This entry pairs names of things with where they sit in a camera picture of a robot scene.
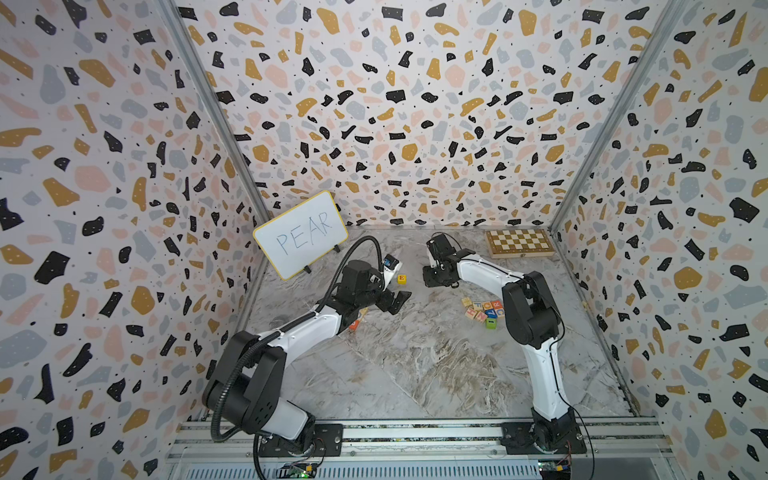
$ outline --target chessboard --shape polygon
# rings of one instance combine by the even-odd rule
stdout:
[[[554,247],[544,230],[487,230],[491,258],[550,257]]]

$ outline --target yellow whiteboard frame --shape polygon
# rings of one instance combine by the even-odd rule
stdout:
[[[275,267],[275,263],[274,263],[274,262],[272,261],[272,259],[270,258],[270,255],[269,255],[269,254],[266,252],[266,250],[264,249],[264,247],[262,247],[261,243],[259,243],[259,240],[256,238],[256,232],[257,232],[257,231],[258,231],[258,230],[259,230],[261,227],[265,227],[265,226],[269,225],[270,223],[272,223],[273,221],[275,221],[275,220],[277,220],[278,218],[282,217],[283,215],[287,215],[287,214],[289,214],[289,213],[290,213],[290,212],[291,212],[291,211],[292,211],[294,208],[298,208],[298,207],[300,207],[300,206],[304,205],[306,202],[308,202],[308,201],[312,200],[314,197],[318,197],[318,196],[320,196],[320,195],[322,195],[322,194],[328,194],[328,195],[331,197],[331,201],[333,202],[333,204],[334,204],[334,205],[336,205],[336,202],[335,202],[335,201],[333,201],[333,195],[330,193],[330,191],[329,191],[329,190],[323,190],[323,191],[321,191],[320,193],[318,193],[318,194],[316,194],[316,195],[313,195],[312,197],[310,197],[310,198],[308,198],[308,199],[304,200],[302,203],[300,203],[300,204],[298,204],[298,205],[296,205],[296,206],[294,206],[294,207],[291,207],[291,208],[290,208],[290,210],[286,210],[286,211],[282,212],[280,215],[278,215],[277,217],[274,217],[272,220],[270,220],[270,221],[268,221],[268,222],[266,222],[266,223],[263,223],[263,224],[261,224],[261,225],[259,225],[258,227],[256,227],[256,228],[254,228],[254,229],[253,229],[253,233],[252,233],[252,235],[253,235],[253,239],[256,241],[256,243],[258,243],[258,244],[259,244],[259,248],[261,249],[261,251],[262,251],[262,252],[264,252],[264,255],[266,255],[266,259],[270,261],[270,263],[272,264],[272,268],[274,268],[274,269],[275,269],[275,272],[277,272],[277,276],[279,276],[279,277],[280,277],[280,279],[281,279],[282,281],[287,281],[287,280],[290,280],[290,279],[294,278],[294,277],[295,277],[296,275],[298,275],[299,273],[302,273],[302,272],[303,272],[303,270],[299,270],[298,272],[294,273],[293,275],[289,276],[288,278],[283,278],[283,276],[282,276],[282,275],[280,275],[280,271],[277,269],[277,267]],[[347,229],[346,229],[346,225],[344,224],[344,220],[341,218],[341,214],[339,213],[339,209],[338,209],[338,208],[334,208],[334,211],[336,212],[336,215],[338,215],[338,216],[339,216],[339,222],[341,222],[341,226],[342,226],[342,227],[344,227],[344,233],[346,233],[346,237],[344,238],[344,240],[342,240],[342,241],[341,241],[341,243],[344,243],[344,242],[346,242],[346,241],[349,239],[349,230],[347,230]],[[331,251],[331,250],[333,250],[333,247],[329,248],[329,249],[328,249],[328,250],[327,250],[325,253],[323,253],[322,255],[320,255],[319,257],[317,257],[315,260],[312,260],[312,261],[311,261],[311,262],[309,262],[307,265],[308,265],[308,266],[309,266],[309,265],[312,265],[312,264],[313,264],[313,263],[315,263],[317,260],[320,260],[321,258],[323,258],[323,257],[324,257],[324,256],[325,256],[325,255],[326,255],[326,254],[327,254],[329,251]]]

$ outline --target whiteboard stand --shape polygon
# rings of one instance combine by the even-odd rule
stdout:
[[[336,253],[341,253],[341,249],[339,248],[338,245],[333,246],[333,251],[335,251]],[[307,273],[312,273],[312,269],[310,268],[309,265],[304,266],[304,271]]]

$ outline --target metal mounting rail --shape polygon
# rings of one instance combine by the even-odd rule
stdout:
[[[318,423],[344,424],[342,454],[334,459],[337,462],[532,458],[533,455],[506,455],[501,446],[500,425],[517,421],[531,420],[326,420]],[[655,418],[587,418],[584,424],[589,431],[596,458],[673,456],[667,437]],[[214,443],[210,439],[209,422],[185,422],[181,424],[167,461],[175,463],[192,455],[196,462],[251,462],[252,444],[253,436],[243,432],[227,442]],[[588,450],[587,454],[574,457],[588,458],[590,455]],[[541,453],[535,458],[561,458],[561,455]]]

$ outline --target whiteboard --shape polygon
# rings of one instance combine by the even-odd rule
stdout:
[[[253,238],[283,280],[302,271],[349,237],[328,190],[273,218]]]

